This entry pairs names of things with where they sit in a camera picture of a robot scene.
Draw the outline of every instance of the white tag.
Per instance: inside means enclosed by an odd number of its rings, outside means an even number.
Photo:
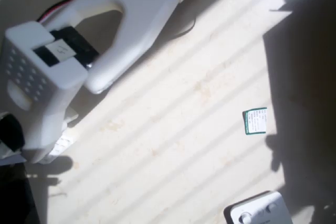
[[[73,51],[64,40],[59,39],[51,44],[46,45],[46,48],[60,61],[65,61],[76,55],[76,52]]]
[[[48,155],[46,155],[39,163],[43,165],[50,164],[73,143],[74,140],[71,137],[62,135],[61,138],[56,142],[52,151]]]

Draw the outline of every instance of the small label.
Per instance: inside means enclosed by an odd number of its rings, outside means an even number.
[[[76,55],[76,52],[60,39],[51,44],[46,45],[46,48],[60,61],[65,61]]]
[[[71,137],[65,135],[61,136],[61,138],[56,142],[52,151],[48,155],[46,155],[39,163],[43,165],[50,164],[73,143],[74,141]]]
[[[245,111],[244,120],[246,135],[265,134],[267,126],[267,108]]]

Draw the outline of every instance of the small green label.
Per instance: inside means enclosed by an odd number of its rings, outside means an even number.
[[[243,112],[246,135],[265,134],[267,127],[267,108],[251,109]]]

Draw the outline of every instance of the white plastic device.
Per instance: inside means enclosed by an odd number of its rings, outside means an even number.
[[[85,83],[92,93],[101,93],[153,45],[181,1],[73,0],[46,20],[44,25],[49,31],[59,30],[68,26],[76,27],[82,20],[110,10],[123,13],[113,45],[93,63]]]
[[[227,222],[232,224],[293,224],[285,201],[277,191],[230,206],[228,215],[225,216]]]
[[[80,87],[85,83],[89,91],[100,93],[111,86],[152,46],[181,1],[72,0],[44,18],[43,25],[28,22],[7,30],[0,62],[0,114],[12,114],[22,126],[23,157],[36,163],[52,150],[42,161],[49,163],[59,155],[64,148],[55,143],[62,143],[65,114]],[[73,57],[75,52],[50,33],[113,9],[123,13],[113,45],[88,71]],[[58,64],[49,66],[34,52],[43,46],[57,55]]]
[[[8,29],[2,46],[0,114],[10,113],[20,123],[22,155],[31,163],[40,161],[61,137],[65,111],[88,76],[65,53],[51,67],[35,54],[45,45],[57,50],[54,41],[40,23],[28,22]]]

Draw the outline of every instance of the black object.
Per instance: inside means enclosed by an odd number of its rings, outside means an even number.
[[[3,142],[13,152],[25,145],[21,125],[11,114],[0,120],[0,142]]]
[[[93,61],[99,56],[99,53],[71,26],[50,33],[55,37],[55,41],[63,39],[75,51],[74,57],[86,69],[91,68]],[[56,56],[46,46],[39,47],[34,52],[50,67],[59,63]]]

